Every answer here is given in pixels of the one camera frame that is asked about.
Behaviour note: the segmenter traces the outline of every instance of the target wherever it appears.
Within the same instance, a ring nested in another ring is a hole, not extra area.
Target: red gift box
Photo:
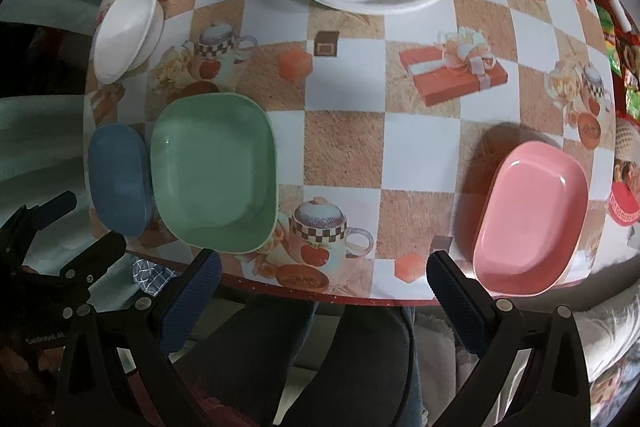
[[[412,48],[400,52],[400,62],[405,69],[413,64],[435,60],[442,60],[442,50],[436,46]],[[485,73],[489,80],[488,87],[499,86],[508,79],[507,72],[497,61],[493,68],[487,69]],[[448,68],[446,66],[431,73],[416,74],[414,85],[425,105],[445,102],[481,89],[480,79],[468,68]]]

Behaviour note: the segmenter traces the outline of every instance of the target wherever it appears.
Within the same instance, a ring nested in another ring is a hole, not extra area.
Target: ribbon bow
[[[442,51],[440,60],[429,60],[410,65],[410,74],[432,73],[442,68],[471,73],[478,78],[480,89],[491,87],[487,74],[497,61],[482,33],[469,28],[460,28],[456,33],[440,33],[436,47]]]

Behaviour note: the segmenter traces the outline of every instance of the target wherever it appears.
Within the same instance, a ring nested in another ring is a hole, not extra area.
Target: teapot print
[[[289,255],[298,263],[323,272],[333,285],[346,283],[349,259],[365,256],[374,246],[367,230],[347,227],[340,208],[322,197],[302,203],[289,222]],[[347,241],[355,233],[367,239],[366,247]]]
[[[250,42],[240,47],[241,42]],[[236,66],[251,58],[253,37],[238,37],[229,24],[219,24],[204,30],[194,45],[190,73],[195,80],[214,82],[220,91],[234,91],[239,71]]]

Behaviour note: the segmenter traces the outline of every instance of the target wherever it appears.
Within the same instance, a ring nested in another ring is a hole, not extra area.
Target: blue gripper pad
[[[492,337],[485,316],[465,288],[473,283],[479,285],[478,281],[466,278],[444,251],[434,252],[429,256],[427,280],[462,345],[468,352],[482,357],[489,348]],[[492,302],[489,294],[482,287],[480,289],[489,299],[487,302]]]
[[[208,252],[207,259],[184,284],[160,319],[159,344],[165,355],[182,349],[204,307],[211,300],[213,290],[220,283],[222,261],[217,252],[212,250]],[[187,270],[176,279],[181,279],[188,273]]]

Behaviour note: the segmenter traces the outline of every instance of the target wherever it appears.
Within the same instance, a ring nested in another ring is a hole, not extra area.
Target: orange cube print
[[[282,80],[297,84],[313,71],[313,57],[300,48],[293,48],[278,57],[278,74]]]
[[[415,252],[403,255],[394,263],[394,275],[406,282],[412,283],[426,274],[427,259]]]

